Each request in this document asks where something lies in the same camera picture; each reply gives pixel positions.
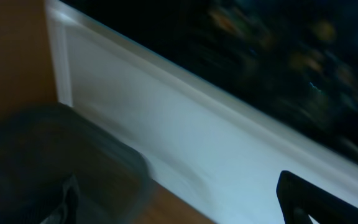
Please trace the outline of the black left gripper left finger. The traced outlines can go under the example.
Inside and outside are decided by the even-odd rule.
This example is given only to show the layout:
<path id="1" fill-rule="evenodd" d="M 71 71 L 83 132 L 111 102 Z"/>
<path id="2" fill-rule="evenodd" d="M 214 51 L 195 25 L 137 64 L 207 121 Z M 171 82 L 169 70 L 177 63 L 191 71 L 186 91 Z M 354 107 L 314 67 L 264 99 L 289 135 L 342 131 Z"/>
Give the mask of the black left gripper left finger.
<path id="1" fill-rule="evenodd" d="M 0 120 L 0 223 L 41 223 L 57 202 L 63 220 L 130 223 L 152 195 L 145 158 L 135 149 L 57 104 Z"/>

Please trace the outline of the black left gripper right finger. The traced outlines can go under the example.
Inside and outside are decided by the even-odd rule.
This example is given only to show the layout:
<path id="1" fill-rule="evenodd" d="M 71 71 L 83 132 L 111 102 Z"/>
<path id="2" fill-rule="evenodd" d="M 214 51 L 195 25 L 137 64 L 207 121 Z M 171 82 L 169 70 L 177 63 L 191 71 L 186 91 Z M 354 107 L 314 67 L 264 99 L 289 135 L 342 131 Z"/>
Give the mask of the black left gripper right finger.
<path id="1" fill-rule="evenodd" d="M 276 188 L 285 224 L 358 224 L 358 208 L 283 170 Z"/>

